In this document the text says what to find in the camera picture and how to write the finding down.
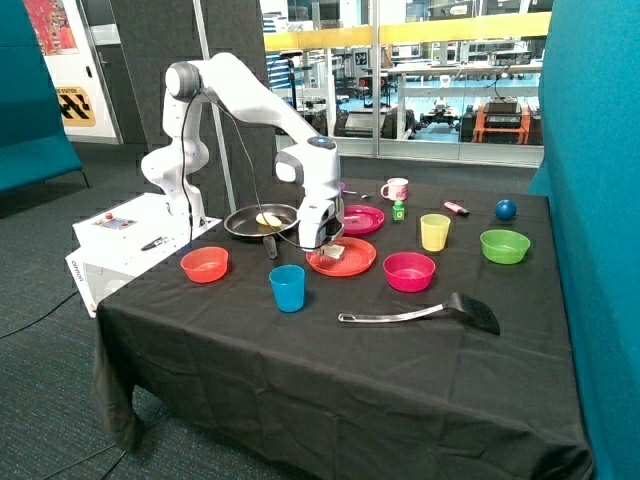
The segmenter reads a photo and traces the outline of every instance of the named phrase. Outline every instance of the blue ball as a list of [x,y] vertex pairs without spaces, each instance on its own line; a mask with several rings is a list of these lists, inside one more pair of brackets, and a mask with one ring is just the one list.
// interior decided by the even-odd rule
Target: blue ball
[[516,215],[516,204],[511,200],[500,200],[496,204],[496,217],[500,220],[511,220]]

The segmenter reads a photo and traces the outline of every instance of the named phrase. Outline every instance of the pink plate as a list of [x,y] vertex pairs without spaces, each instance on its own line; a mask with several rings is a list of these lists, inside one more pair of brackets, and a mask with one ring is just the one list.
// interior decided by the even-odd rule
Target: pink plate
[[344,207],[344,233],[362,235],[374,232],[384,223],[384,213],[367,205],[347,205]]

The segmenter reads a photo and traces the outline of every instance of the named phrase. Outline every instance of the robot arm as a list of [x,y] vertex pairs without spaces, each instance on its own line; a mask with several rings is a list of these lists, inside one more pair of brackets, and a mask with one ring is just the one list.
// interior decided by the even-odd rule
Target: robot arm
[[198,134],[202,103],[220,102],[238,120],[279,127],[296,142],[278,153],[275,166],[280,180],[304,188],[305,197],[298,208],[298,234],[303,249],[315,250],[342,235],[344,214],[336,144],[318,135],[240,60],[230,53],[219,53],[207,61],[173,64],[167,71],[166,85],[163,129],[173,142],[145,157],[142,170],[169,196],[172,208],[182,213],[188,210],[186,191],[192,205],[189,221],[197,225],[204,218],[199,190],[186,179],[182,182],[182,144],[186,173],[207,163],[209,153]]

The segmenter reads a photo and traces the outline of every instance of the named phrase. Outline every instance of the white mug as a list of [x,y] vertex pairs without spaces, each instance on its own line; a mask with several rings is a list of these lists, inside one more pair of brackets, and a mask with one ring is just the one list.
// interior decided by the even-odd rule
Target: white mug
[[380,195],[394,202],[396,200],[402,200],[404,202],[407,199],[408,192],[409,180],[406,178],[390,178],[380,189]]

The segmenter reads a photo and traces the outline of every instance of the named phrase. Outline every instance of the teal chair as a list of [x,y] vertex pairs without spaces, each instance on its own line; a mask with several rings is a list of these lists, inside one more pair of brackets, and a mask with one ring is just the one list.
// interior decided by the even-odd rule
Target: teal chair
[[556,0],[529,190],[550,199],[597,479],[640,478],[639,31],[637,2]]
[[2,14],[0,193],[75,170],[84,176],[23,1],[4,0]]

